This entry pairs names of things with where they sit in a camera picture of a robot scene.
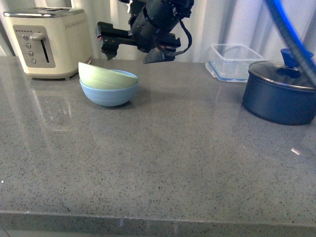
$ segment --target cable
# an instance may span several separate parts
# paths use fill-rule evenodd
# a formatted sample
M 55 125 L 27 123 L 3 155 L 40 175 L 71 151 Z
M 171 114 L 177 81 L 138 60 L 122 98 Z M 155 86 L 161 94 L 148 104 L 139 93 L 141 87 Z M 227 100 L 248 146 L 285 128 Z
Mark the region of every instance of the cable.
M 291 23 L 287 19 L 280 0 L 265 0 L 265 2 L 276 26 L 278 27 L 285 43 L 290 48 L 294 58 L 297 62 L 299 62 L 303 71 L 316 86 L 316 66 L 310 57 L 308 57 L 307 50 L 297 37 Z
M 184 30 L 184 32 L 186 33 L 187 37 L 188 37 L 188 47 L 186 47 L 184 50 L 182 51 L 178 51 L 178 52 L 171 52 L 171 51 L 168 51 L 168 50 L 165 50 L 163 49 L 159 44 L 156 45 L 156 47 L 161 51 L 163 52 L 165 55 L 167 56 L 177 56 L 177 55 L 180 55 L 180 54 L 183 54 L 185 53 L 192 45 L 192 36 L 190 34 L 190 32 L 188 31 L 188 29 L 184 26 L 183 22 L 180 20 L 180 25 L 181 25 L 181 28 Z

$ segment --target blue bowl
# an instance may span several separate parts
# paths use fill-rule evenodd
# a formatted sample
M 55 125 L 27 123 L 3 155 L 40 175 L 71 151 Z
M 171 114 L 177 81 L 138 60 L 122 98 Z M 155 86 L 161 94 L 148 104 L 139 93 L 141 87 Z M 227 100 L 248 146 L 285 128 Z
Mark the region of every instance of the blue bowl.
M 94 89 L 83 84 L 81 80 L 80 85 L 88 99 L 101 106 L 118 106 L 125 104 L 133 98 L 138 89 L 138 82 L 131 87 L 116 90 Z

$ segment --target stacked bowls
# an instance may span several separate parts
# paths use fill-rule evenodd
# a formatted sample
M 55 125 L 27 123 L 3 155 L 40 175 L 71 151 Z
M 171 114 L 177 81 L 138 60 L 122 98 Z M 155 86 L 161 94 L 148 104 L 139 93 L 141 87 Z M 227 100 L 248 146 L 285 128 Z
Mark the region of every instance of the stacked bowls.
M 138 89 L 136 75 L 79 63 L 80 84 L 85 95 L 101 106 L 118 106 L 131 100 Z

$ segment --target blue cable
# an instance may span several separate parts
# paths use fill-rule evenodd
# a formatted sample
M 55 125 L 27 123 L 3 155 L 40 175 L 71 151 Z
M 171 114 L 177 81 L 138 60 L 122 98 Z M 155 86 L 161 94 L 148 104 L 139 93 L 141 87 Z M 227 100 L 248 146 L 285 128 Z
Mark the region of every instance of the blue cable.
M 286 17 L 280 0 L 265 0 L 270 14 L 294 58 L 316 86 L 316 66 Z

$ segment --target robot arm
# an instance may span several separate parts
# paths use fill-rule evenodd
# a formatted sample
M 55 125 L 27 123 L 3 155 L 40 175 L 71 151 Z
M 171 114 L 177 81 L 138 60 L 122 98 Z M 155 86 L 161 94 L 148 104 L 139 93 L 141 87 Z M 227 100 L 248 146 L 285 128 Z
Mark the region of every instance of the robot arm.
M 192 44 L 192 37 L 185 28 L 182 19 L 190 17 L 194 0 L 120 0 L 129 5 L 131 17 L 130 31 L 114 29 L 112 24 L 98 22 L 96 34 L 101 38 L 101 51 L 108 60 L 117 55 L 121 43 L 134 45 L 147 53 L 144 63 L 173 61 L 176 55 L 188 50 Z M 176 39 L 171 30 L 180 23 L 185 31 L 189 45 L 176 52 L 181 46 L 180 39 Z

